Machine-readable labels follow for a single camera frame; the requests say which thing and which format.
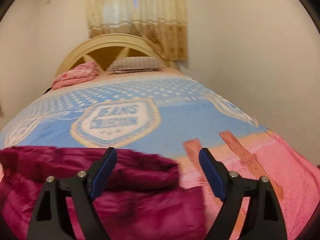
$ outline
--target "white wall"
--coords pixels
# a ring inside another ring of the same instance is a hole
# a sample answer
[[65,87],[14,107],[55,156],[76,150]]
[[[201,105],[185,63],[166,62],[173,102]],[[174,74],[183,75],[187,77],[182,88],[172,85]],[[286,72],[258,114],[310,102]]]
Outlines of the white wall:
[[0,130],[43,94],[37,60],[38,0],[15,0],[0,22]]
[[83,0],[39,0],[39,62],[49,88],[64,58],[88,40]]
[[212,0],[186,0],[189,59],[177,62],[180,71],[210,87],[217,71],[217,32]]
[[320,35],[298,0],[212,0],[210,88],[320,164]]

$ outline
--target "clamp handle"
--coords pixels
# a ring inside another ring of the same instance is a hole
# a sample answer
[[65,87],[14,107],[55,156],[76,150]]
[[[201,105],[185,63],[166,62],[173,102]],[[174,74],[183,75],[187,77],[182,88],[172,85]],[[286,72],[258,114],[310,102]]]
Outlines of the clamp handle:
[[110,147],[102,158],[93,162],[88,169],[87,191],[92,201],[101,196],[116,162],[117,152]]
[[250,202],[239,240],[287,240],[280,204],[267,177],[245,179],[229,172],[207,148],[199,152],[199,163],[214,195],[223,202],[205,240],[229,240],[244,197]]

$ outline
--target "pillow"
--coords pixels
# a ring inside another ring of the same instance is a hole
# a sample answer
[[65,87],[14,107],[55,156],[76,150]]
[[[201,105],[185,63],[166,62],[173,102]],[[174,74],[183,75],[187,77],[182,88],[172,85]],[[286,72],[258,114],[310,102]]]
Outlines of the pillow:
[[108,71],[113,73],[130,73],[141,71],[154,71],[163,68],[161,60],[153,57],[125,57],[120,60],[114,61]]

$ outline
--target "black clamp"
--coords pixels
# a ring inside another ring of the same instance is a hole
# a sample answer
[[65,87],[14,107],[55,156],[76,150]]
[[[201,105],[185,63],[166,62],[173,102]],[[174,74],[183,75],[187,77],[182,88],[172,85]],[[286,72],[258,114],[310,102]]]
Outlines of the black clamp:
[[[27,240],[76,240],[66,197],[72,197],[86,240],[110,240],[92,205],[101,196],[116,164],[116,150],[108,148],[87,171],[69,179],[50,176],[34,207]],[[267,177],[244,179],[217,162],[208,149],[199,153],[199,162],[213,193],[223,206],[205,240],[229,240],[240,212],[242,199],[250,197],[239,240],[287,240],[279,202]]]

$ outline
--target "maroon fleece blanket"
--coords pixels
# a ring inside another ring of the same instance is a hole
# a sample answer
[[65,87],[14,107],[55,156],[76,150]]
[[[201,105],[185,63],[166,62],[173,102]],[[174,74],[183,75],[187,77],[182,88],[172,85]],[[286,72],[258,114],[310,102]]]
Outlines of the maroon fleece blanket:
[[[12,147],[0,151],[4,178],[0,212],[25,240],[31,213],[45,179],[74,176],[102,157],[105,149]],[[113,240],[201,240],[206,234],[201,187],[179,187],[177,164],[159,155],[117,150],[106,190],[94,206]],[[72,201],[67,200],[78,239],[84,239]]]

